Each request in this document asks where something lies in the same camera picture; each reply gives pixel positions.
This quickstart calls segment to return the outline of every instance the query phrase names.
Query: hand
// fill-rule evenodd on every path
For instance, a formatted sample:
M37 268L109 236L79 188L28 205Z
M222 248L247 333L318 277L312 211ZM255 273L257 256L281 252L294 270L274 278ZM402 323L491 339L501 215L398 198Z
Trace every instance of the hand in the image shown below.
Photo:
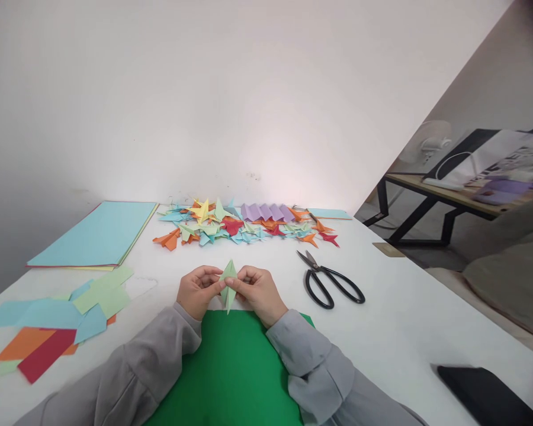
M200 266L179 282L176 301L193 319L203 320L211 299L225 288L225 282L219 282L222 273L221 269L214 266Z
M288 312L288 308L278 294L271 273L266 269L243 266L236 279L229 277L225 282L249 301L267 328L271 328Z

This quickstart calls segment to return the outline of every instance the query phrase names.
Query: left hand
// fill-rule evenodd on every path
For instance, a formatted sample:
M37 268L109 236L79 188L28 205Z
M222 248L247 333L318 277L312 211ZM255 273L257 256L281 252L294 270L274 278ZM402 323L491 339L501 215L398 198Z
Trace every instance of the left hand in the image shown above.
M222 273L214 266L200 266L179 282L176 301L193 319L203 320L211 299L225 288L225 281L219 282Z

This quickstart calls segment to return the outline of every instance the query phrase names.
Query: right hand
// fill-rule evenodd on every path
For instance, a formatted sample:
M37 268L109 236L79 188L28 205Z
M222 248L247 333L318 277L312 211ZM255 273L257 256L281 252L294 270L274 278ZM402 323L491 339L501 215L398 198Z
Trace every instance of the right hand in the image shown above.
M249 301L267 328L271 328L288 312L288 308L278 294L271 273L266 269L243 266L237 278L227 278L225 284Z

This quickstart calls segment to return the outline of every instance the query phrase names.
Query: floor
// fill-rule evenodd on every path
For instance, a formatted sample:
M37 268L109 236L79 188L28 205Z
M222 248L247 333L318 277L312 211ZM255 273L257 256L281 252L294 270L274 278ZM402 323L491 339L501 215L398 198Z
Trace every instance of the floor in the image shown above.
M378 213L378 209L371 204L364 204L355 214L355 218L361 222ZM388 216L384 220L379 221L378 223L370 226L371 231L375 232L381 238L389 238L394 230L386 230L378 227L377 225L382 225L386 227L396 227L402 223L403 220L398 220L392 216ZM426 235L418 229L412 228L406 235L405 238L419 238L419 239L430 239L436 238L431 235ZM452 269L456 271L462 271L467 262L459 256L456 252L451 250L450 246L445 248L400 248L409 259L415 262L418 266L423 269L430 267L443 267L446 269Z

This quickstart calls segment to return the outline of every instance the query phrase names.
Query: scissors handle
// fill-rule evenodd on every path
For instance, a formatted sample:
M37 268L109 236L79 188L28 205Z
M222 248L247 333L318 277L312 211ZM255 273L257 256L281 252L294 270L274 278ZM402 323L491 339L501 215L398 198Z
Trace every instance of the scissors handle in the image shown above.
M314 281L316 281L316 284L318 284L318 287L320 290L322 290L322 293L324 293L324 296L327 299L327 304L322 302L320 299L318 299L318 296L314 294L312 291L312 287L310 286L310 277L314 277ZM330 293L327 292L326 288L320 281L320 279L316 276L316 272L312 271L312 269L309 269L308 272L306 272L306 291L308 291L308 294L312 298L312 300L315 301L318 305L320 305L324 309L333 309L335 304L333 303L333 299L330 296Z
M347 278L345 275L342 275L340 274L339 272L336 272L332 269L329 269L325 266L320 266L320 269L322 269L326 275L328 276L328 278L330 280L332 280L332 282L336 285L336 287L338 287L340 289L340 291L349 299L351 300L352 302L355 302L357 304L362 304L362 303L365 303L365 296L363 295L363 293L361 292L361 290L359 289L359 287L357 287L357 285L354 284L354 282L352 280L350 280L349 278ZM350 287L357 293L357 297L353 296L351 293L349 293L345 288L343 288L343 286L338 282L338 280L336 280L333 276L338 276L340 277L342 280L344 280L347 284L350 285Z

